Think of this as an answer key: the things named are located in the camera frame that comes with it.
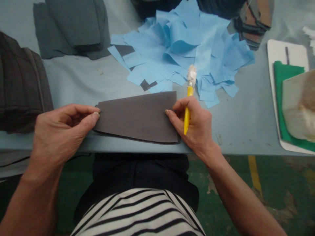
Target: blue table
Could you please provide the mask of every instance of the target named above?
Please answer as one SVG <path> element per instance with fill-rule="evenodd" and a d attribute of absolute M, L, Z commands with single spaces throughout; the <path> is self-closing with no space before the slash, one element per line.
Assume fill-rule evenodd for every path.
<path fill-rule="evenodd" d="M 15 38 L 21 47 L 39 53 L 33 22 L 34 0 L 0 2 L 0 30 Z M 130 0 L 104 0 L 109 18 L 110 33 L 127 33 L 141 25 Z M 230 98 L 218 91 L 220 104 L 212 107 L 213 139 L 224 154 L 299 155 L 284 150 L 278 140 L 268 72 L 266 42 L 269 39 L 303 44 L 308 48 L 310 69 L 315 68 L 315 57 L 308 47 L 302 27 L 315 29 L 313 0 L 277 0 L 272 29 L 266 33 L 256 63 L 240 69 L 235 83 L 240 91 Z M 96 105 L 99 101 L 146 94 L 126 80 L 128 71 L 112 56 L 90 61 L 85 57 L 64 56 L 44 60 L 54 107 L 69 103 Z M 186 96 L 186 87 L 173 85 L 177 97 Z M 30 150 L 33 134 L 0 132 L 0 149 Z M 159 145 L 101 136 L 91 132 L 82 143 L 82 152 L 169 152 L 191 153 L 184 144 Z"/>

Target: fingernail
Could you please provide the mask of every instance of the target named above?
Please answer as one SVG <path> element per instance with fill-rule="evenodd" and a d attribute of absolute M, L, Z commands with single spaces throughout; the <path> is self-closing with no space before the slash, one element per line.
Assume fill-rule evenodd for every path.
<path fill-rule="evenodd" d="M 94 112 L 94 113 L 92 114 L 92 117 L 93 117 L 94 119 L 98 120 L 98 119 L 99 119 L 99 113 L 98 113 L 97 111 Z"/>

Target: green fabric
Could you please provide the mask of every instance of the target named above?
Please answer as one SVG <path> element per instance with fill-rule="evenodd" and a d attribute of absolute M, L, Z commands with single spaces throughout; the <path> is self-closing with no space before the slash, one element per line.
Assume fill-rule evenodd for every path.
<path fill-rule="evenodd" d="M 277 107 L 281 139 L 288 141 L 291 144 L 300 148 L 315 151 L 315 143 L 311 143 L 303 139 L 294 138 L 291 134 L 289 134 L 285 125 L 285 120 L 282 112 L 282 82 L 286 79 L 304 73 L 304 67 L 283 65 L 281 61 L 275 61 L 273 69 L 275 73 L 275 87 L 277 94 Z"/>

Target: striped shirt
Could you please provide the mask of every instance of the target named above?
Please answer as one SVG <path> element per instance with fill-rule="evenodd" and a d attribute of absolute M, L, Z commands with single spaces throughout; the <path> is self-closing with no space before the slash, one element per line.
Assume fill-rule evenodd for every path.
<path fill-rule="evenodd" d="M 192 208 L 168 190 L 134 188 L 90 207 L 72 236 L 205 235 Z"/>

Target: glue brush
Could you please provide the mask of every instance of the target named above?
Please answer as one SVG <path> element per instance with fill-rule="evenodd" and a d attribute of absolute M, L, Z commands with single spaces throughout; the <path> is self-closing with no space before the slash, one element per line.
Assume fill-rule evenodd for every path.
<path fill-rule="evenodd" d="M 196 84 L 196 77 L 197 77 L 197 71 L 194 65 L 190 65 L 188 68 L 188 87 L 187 87 L 187 97 L 193 96 L 195 91 L 195 84 Z M 184 119 L 184 135 L 187 134 L 188 127 L 189 127 L 189 120 L 190 120 L 190 111 L 188 107 L 185 109 L 185 119 Z"/>

